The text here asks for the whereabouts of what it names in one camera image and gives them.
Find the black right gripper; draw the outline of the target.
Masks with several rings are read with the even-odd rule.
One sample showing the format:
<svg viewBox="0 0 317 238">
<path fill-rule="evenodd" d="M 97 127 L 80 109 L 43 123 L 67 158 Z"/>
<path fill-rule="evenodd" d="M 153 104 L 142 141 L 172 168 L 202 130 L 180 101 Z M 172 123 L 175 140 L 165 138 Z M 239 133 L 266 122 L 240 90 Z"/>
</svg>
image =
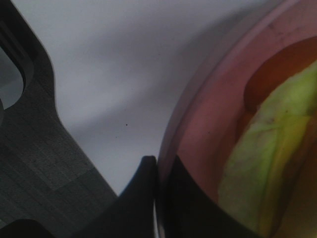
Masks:
<svg viewBox="0 0 317 238">
<path fill-rule="evenodd" d="M 0 116 L 0 229 L 102 232 L 116 195 L 62 125 L 53 66 L 9 0 L 0 3 L 0 46 L 22 94 Z"/>
</svg>

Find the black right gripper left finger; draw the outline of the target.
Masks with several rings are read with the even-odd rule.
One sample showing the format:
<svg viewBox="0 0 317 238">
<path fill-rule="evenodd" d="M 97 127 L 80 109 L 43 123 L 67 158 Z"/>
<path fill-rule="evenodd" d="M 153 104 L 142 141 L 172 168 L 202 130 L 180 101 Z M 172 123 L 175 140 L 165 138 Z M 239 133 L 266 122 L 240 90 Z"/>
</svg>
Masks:
<svg viewBox="0 0 317 238">
<path fill-rule="evenodd" d="M 22 162 L 0 164 L 3 238 L 152 238 L 157 162 L 145 156 L 120 195 L 96 169 L 57 186 Z"/>
</svg>

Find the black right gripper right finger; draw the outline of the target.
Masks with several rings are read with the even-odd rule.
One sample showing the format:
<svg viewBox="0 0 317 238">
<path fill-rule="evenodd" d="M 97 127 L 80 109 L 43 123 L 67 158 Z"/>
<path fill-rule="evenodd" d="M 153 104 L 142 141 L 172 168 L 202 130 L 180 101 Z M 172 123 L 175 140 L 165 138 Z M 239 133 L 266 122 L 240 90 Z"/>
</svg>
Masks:
<svg viewBox="0 0 317 238">
<path fill-rule="evenodd" d="M 195 183 L 178 156 L 156 200 L 161 238 L 255 238 Z"/>
</svg>

